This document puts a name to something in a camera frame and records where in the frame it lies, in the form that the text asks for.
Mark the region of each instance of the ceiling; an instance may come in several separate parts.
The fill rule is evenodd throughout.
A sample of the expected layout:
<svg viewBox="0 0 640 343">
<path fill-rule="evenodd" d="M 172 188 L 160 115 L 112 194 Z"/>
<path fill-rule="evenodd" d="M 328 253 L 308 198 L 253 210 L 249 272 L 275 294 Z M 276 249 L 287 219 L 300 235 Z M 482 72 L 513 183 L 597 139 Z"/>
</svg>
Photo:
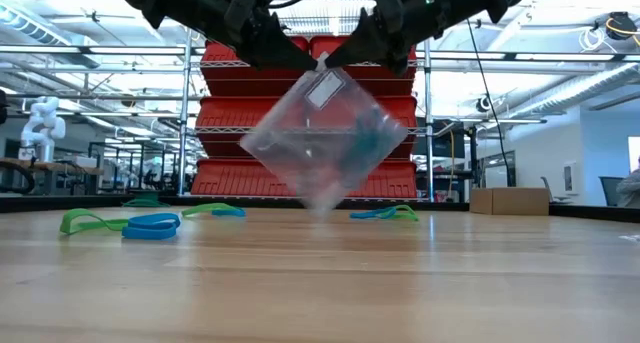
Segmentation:
<svg viewBox="0 0 640 343">
<path fill-rule="evenodd" d="M 71 37 L 74 42 L 91 45 L 127 45 L 127 46 L 178 46 L 192 39 L 194 45 L 203 46 L 204 38 L 198 34 L 190 38 L 186 28 L 170 19 L 165 19 L 160 29 L 153 30 L 142 18 L 139 11 L 131 8 L 124 0 L 5 0 L 22 7 L 25 11 L 45 22 L 49 27 Z M 278 16 L 292 34 L 348 34 L 357 22 L 360 7 L 370 8 L 370 0 L 306 0 L 293 7 L 277 10 Z M 588 51 L 608 53 L 616 50 L 621 53 L 638 53 L 640 47 L 633 40 L 623 42 L 601 39 L 597 34 L 585 33 L 597 19 L 605 19 L 611 11 L 628 11 L 636 21 L 640 19 L 640 0 L 524 0 L 513 7 L 498 25 L 490 23 L 483 13 L 474 17 L 483 22 L 482 27 L 474 29 L 474 36 L 480 50 L 513 52 L 571 52 Z M 6 27 L 0 27 L 0 40 L 5 44 L 36 44 L 24 34 Z M 445 35 L 431 44 L 434 50 L 473 50 L 466 23 L 453 27 Z M 92 56 L 101 67 L 138 67 L 165 69 L 182 66 L 180 57 L 140 57 L 140 56 Z M 25 58 L 31 64 L 45 66 L 52 63 L 43 56 Z M 11 67 L 0 59 L 0 70 Z M 485 88 L 478 67 L 468 62 L 434 62 L 435 72 L 431 76 L 431 96 L 433 113 L 440 116 L 468 116 L 476 113 L 475 101 L 484 95 Z M 533 97 L 545 89 L 553 87 L 576 74 L 591 74 L 608 67 L 591 63 L 548 64 L 548 63 L 487 63 L 487 85 L 495 101 L 516 106 L 527 98 Z M 190 87 L 195 94 L 206 95 L 206 84 L 200 74 L 195 72 Z M 61 79 L 82 86 L 83 74 L 55 73 Z M 33 84 L 45 82 L 40 77 L 23 72 L 20 75 L 28 82 L 12 89 L 20 92 L 33 92 Z M 0 86 L 7 86 L 9 78 L 3 78 L 0 72 Z M 64 86 L 47 82 L 55 91 L 68 90 Z M 150 74 L 103 74 L 89 75 L 90 87 L 98 92 L 119 92 L 126 94 L 180 95 L 183 78 L 175 75 Z M 414 90 L 420 97 L 417 113 L 424 115 L 424 75 L 416 77 Z M 609 92 L 600 101 L 611 100 L 626 94 Z M 111 103 L 99 103 L 108 110 L 126 110 Z M 617 106 L 615 109 L 640 112 L 636 102 Z M 178 112 L 179 102 L 140 103 L 135 109 L 140 111 L 162 110 Z M 197 113 L 199 104 L 190 102 L 189 112 Z"/>
</svg>

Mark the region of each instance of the wall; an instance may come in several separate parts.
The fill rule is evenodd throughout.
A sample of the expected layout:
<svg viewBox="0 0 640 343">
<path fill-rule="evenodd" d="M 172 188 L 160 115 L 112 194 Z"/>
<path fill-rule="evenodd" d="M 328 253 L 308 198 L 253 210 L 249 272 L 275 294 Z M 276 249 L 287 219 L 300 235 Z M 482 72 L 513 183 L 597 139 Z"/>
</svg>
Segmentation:
<svg viewBox="0 0 640 343">
<path fill-rule="evenodd" d="M 606 205 L 601 176 L 629 175 L 629 136 L 640 136 L 640 112 L 581 112 L 586 204 Z"/>
<path fill-rule="evenodd" d="M 582 131 L 580 109 L 566 115 L 546 117 L 546 124 L 519 125 L 506 133 L 505 152 L 515 151 L 518 187 L 544 187 L 540 177 L 547 177 L 554 196 L 568 196 L 564 190 L 564 165 L 577 162 L 574 175 L 574 204 L 584 204 Z M 500 153 L 496 140 L 480 141 L 478 158 Z"/>
<path fill-rule="evenodd" d="M 89 142 L 104 142 L 104 133 L 94 127 L 88 124 L 72 124 L 68 117 L 65 117 L 65 121 L 67 123 L 67 134 L 64 139 L 56 140 L 56 148 L 65 148 L 87 154 Z M 20 133 L 26 122 L 26 119 L 8 119 L 5 124 L 0 125 L 0 157 L 4 157 L 4 147 L 7 139 L 20 141 Z"/>
</svg>

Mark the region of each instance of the red storage bin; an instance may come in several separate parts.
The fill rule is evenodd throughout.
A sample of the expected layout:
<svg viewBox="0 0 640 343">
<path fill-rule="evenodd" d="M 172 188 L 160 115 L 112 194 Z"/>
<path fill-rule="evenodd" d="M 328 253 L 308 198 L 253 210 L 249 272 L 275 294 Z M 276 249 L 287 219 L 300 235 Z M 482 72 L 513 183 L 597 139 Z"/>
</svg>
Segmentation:
<svg viewBox="0 0 640 343">
<path fill-rule="evenodd" d="M 318 36 L 311 38 L 311 56 L 318 59 L 322 53 L 331 54 L 348 37 Z M 409 60 L 416 60 L 415 47 L 409 53 Z M 349 75 L 369 91 L 373 96 L 403 96 L 411 95 L 413 81 L 416 77 L 416 67 L 409 67 L 402 77 L 396 77 L 384 67 L 344 67 Z"/>
<path fill-rule="evenodd" d="M 305 52 L 309 41 L 304 37 L 291 40 Z M 206 45 L 202 62 L 239 61 L 234 51 L 220 43 Z M 212 96 L 282 96 L 304 74 L 294 69 L 262 69 L 253 67 L 201 68 Z"/>
<path fill-rule="evenodd" d="M 384 162 L 363 189 L 350 197 L 415 198 L 416 167 L 411 162 Z M 245 159 L 203 159 L 191 189 L 193 195 L 293 197 L 295 193 L 260 162 Z"/>
<path fill-rule="evenodd" d="M 200 101 L 200 114 L 196 127 L 255 127 L 271 108 L 278 97 L 209 97 Z M 377 97 L 392 117 L 406 127 L 415 127 L 416 100 L 406 97 Z M 207 155 L 210 157 L 250 157 L 238 142 L 240 133 L 198 133 Z M 410 135 L 390 155 L 393 159 L 409 159 L 415 136 Z"/>
</svg>

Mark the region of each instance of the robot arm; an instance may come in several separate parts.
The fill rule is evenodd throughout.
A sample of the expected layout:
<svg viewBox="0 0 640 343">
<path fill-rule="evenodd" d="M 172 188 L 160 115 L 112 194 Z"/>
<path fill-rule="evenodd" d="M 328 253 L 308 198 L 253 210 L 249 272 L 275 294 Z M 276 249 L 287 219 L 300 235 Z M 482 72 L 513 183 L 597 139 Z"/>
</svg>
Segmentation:
<svg viewBox="0 0 640 343">
<path fill-rule="evenodd" d="M 313 70 L 317 62 L 282 32 L 273 0 L 126 0 L 157 28 L 164 17 L 232 47 L 256 67 Z M 498 22 L 521 0 L 375 0 L 371 15 L 363 9 L 351 37 L 326 60 L 328 68 L 371 61 L 402 74 L 411 46 L 487 10 Z"/>
</svg>

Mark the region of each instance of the clear plastic bag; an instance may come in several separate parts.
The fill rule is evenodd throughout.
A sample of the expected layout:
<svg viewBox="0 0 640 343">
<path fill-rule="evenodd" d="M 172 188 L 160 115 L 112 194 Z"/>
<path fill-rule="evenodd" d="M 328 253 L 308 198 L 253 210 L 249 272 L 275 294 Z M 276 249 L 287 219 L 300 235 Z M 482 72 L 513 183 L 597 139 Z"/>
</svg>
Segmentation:
<svg viewBox="0 0 640 343">
<path fill-rule="evenodd" d="M 342 69 L 307 72 L 240 142 L 325 215 L 407 136 Z"/>
</svg>

